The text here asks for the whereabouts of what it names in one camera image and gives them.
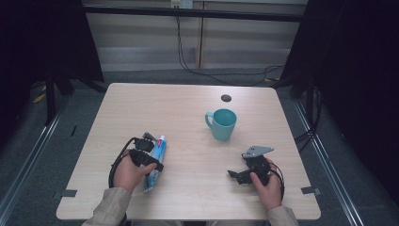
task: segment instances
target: wire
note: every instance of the wire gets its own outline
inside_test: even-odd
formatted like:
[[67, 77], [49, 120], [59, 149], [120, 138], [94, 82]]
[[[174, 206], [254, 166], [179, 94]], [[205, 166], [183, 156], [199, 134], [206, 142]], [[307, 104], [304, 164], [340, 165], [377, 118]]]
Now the wire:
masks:
[[284, 197], [284, 192], [285, 192], [285, 185], [284, 185], [284, 176], [282, 175], [281, 169], [274, 164], [274, 163], [269, 163], [270, 165], [273, 165], [279, 170], [279, 172], [276, 172], [275, 170], [270, 170], [271, 173], [275, 174], [279, 178], [279, 183], [280, 183], [280, 191], [281, 191], [281, 199]]
[[313, 139], [314, 134], [316, 133], [317, 126], [320, 121], [320, 115], [322, 111], [322, 104], [323, 104], [323, 98], [320, 94], [320, 91], [318, 88], [316, 88], [316, 100], [315, 100], [315, 105], [317, 107], [317, 116], [315, 121], [310, 121], [311, 128], [306, 131], [304, 134], [300, 135], [299, 137], [295, 138], [295, 143], [298, 144], [304, 140], [307, 140], [305, 144], [302, 146], [302, 148], [299, 149], [299, 152], [301, 153], [305, 147], [309, 144], [309, 142]]
[[109, 171], [109, 176], [108, 176], [108, 186], [109, 188], [114, 187], [114, 175], [115, 171], [117, 170], [118, 165], [120, 164], [120, 161], [122, 160], [123, 157], [125, 157], [127, 154], [123, 155], [123, 153], [126, 151], [127, 147], [132, 143], [133, 140], [136, 138], [133, 137], [127, 141], [126, 145], [123, 147], [122, 151], [120, 151], [120, 154], [118, 155], [117, 159], [115, 160], [114, 164], [111, 166], [111, 170]]
[[[179, 53], [179, 63], [182, 66], [182, 68], [192, 74], [195, 75], [200, 75], [200, 76], [207, 76], [210, 77], [212, 79], [214, 79], [215, 81], [218, 81], [220, 83], [226, 84], [226, 85], [230, 85], [230, 86], [240, 86], [240, 87], [254, 87], [256, 85], [261, 84], [262, 82], [264, 82], [264, 79], [266, 78], [266, 75], [268, 73], [271, 73], [275, 70], [277, 70], [278, 68], [283, 67], [284, 65], [272, 65], [272, 66], [268, 66], [266, 67], [263, 72], [261, 73], [201, 73], [201, 72], [194, 72], [192, 71], [186, 64], [185, 59], [184, 59], [184, 53], [183, 53], [183, 45], [182, 45], [182, 36], [181, 36], [181, 28], [180, 28], [180, 17], [176, 17], [176, 23], [177, 23], [177, 37], [178, 37], [178, 53]], [[221, 80], [215, 76], [218, 75], [262, 75], [262, 79], [259, 80], [258, 82], [252, 83], [252, 84], [248, 84], [248, 85], [240, 85], [240, 84], [233, 84], [231, 82], [227, 82], [224, 80]]]
[[[348, 0], [345, 0], [345, 1], [343, 2], [343, 5], [342, 5], [341, 10], [340, 10], [340, 12], [339, 12], [339, 15], [338, 15], [338, 17], [337, 17], [337, 20], [335, 21], [335, 25], [334, 25], [334, 27], [333, 27], [333, 29], [332, 29], [332, 31], [331, 31], [331, 34], [330, 34], [330, 36], [329, 36], [329, 39], [328, 39], [328, 41], [327, 41], [327, 47], [326, 47], [327, 50], [328, 50], [329, 47], [331, 46], [332, 40], [333, 40], [333, 38], [334, 38], [335, 31], [337, 30], [337, 27], [338, 27], [338, 20], [341, 18], [341, 15], [343, 14], [343, 9], [345, 8], [347, 2], [348, 2]], [[326, 57], [327, 57], [327, 51], [324, 51], [324, 53], [323, 53], [323, 55], [322, 55], [322, 57], [321, 57], [321, 61], [320, 61], [320, 62], [323, 62], [323, 61], [326, 59]], [[321, 103], [321, 100], [320, 100], [320, 102], [319, 102], [318, 104], [319, 104], [319, 106], [317, 106], [317, 107], [319, 107], [319, 109], [317, 110], [317, 119], [316, 119], [316, 122], [313, 123], [313, 121], [310, 121], [310, 123], [311, 123], [311, 129], [308, 130], [307, 133], [305, 133], [305, 134], [310, 134], [310, 137], [309, 137], [309, 140], [305, 143], [305, 145], [299, 150], [300, 153], [303, 151], [303, 149], [305, 149], [305, 147], [308, 145], [308, 143], [313, 139], [313, 135], [314, 135], [314, 133], [315, 133], [315, 131], [316, 131], [316, 128], [317, 128], [317, 125], [318, 125], [318, 121], [319, 121], [319, 119], [320, 119], [319, 117], [320, 117], [321, 104], [322, 104], [322, 103]]]

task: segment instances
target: beige sleeve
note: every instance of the beige sleeve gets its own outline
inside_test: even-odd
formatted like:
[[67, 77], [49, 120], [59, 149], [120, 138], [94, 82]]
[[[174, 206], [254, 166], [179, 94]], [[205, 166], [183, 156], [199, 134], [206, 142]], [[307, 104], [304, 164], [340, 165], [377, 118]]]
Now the beige sleeve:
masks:
[[93, 217], [83, 223], [83, 226], [119, 225], [131, 198], [132, 194], [120, 187], [105, 190], [102, 201], [94, 209]]
[[272, 226], [298, 226], [293, 210], [285, 206], [269, 210], [267, 217]]

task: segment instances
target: white wall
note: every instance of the white wall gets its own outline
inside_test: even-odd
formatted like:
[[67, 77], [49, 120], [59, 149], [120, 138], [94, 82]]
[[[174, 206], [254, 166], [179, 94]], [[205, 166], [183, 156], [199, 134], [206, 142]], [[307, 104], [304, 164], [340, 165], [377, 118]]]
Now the white wall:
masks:
[[[160, 0], [84, 0], [83, 3], [170, 8], [170, 1]], [[299, 15], [305, 6], [306, 1], [303, 0], [194, 2], [194, 8], [209, 10]], [[103, 71], [181, 68], [176, 18], [91, 13], [87, 16]], [[263, 68], [282, 64], [298, 28], [298, 23], [228, 19], [180, 18], [180, 23], [184, 59], [190, 68]]]

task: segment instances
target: gray floor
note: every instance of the gray floor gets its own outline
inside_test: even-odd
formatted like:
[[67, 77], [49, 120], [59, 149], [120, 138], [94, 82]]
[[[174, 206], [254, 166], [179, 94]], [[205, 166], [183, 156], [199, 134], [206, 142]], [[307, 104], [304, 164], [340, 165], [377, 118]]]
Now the gray floor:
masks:
[[[234, 69], [207, 70], [206, 72], [254, 73], [262, 71]], [[281, 69], [268, 73], [267, 77], [279, 77], [280, 72]], [[263, 80], [262, 75], [216, 75], [215, 77], [241, 86]], [[226, 85], [209, 76], [194, 75], [183, 70], [105, 73], [104, 78], [106, 80], [104, 86], [112, 82]], [[262, 82], [257, 86], [267, 87], [270, 84]], [[80, 225], [82, 223], [82, 221], [63, 221], [56, 218], [59, 198], [54, 197], [54, 194], [66, 187], [104, 94], [79, 82], [74, 81], [73, 85], [75, 93], [71, 97], [57, 96], [58, 103], [65, 99], [67, 105], [60, 115], [59, 123], [44, 148], [38, 164], [28, 177], [6, 225]], [[40, 89], [33, 89], [31, 99], [34, 99], [39, 91]], [[297, 137], [303, 134], [305, 129], [295, 109], [295, 100], [290, 98], [288, 92], [289, 88], [278, 89], [285, 116], [293, 136]], [[7, 145], [2, 147], [0, 153], [0, 197], [2, 199], [40, 136], [45, 117], [45, 102], [27, 103], [18, 121], [17, 129]], [[342, 140], [341, 133], [325, 106], [322, 109], [317, 133], [344, 187], [359, 210], [363, 225], [399, 225], [397, 206]], [[351, 225], [311, 143], [303, 150], [301, 157], [312, 186], [319, 188], [322, 192], [317, 196], [322, 216], [317, 220], [300, 221], [300, 225]]]

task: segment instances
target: wooden table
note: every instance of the wooden table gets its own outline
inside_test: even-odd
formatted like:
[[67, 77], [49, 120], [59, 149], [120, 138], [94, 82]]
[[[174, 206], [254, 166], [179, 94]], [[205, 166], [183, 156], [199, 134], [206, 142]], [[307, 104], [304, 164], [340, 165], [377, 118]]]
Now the wooden table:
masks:
[[[229, 94], [228, 103], [221, 100]], [[207, 111], [229, 108], [237, 124], [228, 141], [213, 138], [204, 121]], [[128, 219], [208, 220], [265, 219], [253, 185], [238, 185], [227, 170], [247, 170], [241, 153], [249, 146], [272, 146], [267, 153], [285, 179], [283, 204], [298, 219], [317, 219], [310, 182], [277, 93], [268, 88], [112, 84], [93, 123], [64, 197], [56, 211], [61, 219], [86, 219], [100, 203], [111, 164], [131, 137], [149, 131], [165, 135], [165, 168], [154, 190], [134, 191]]]

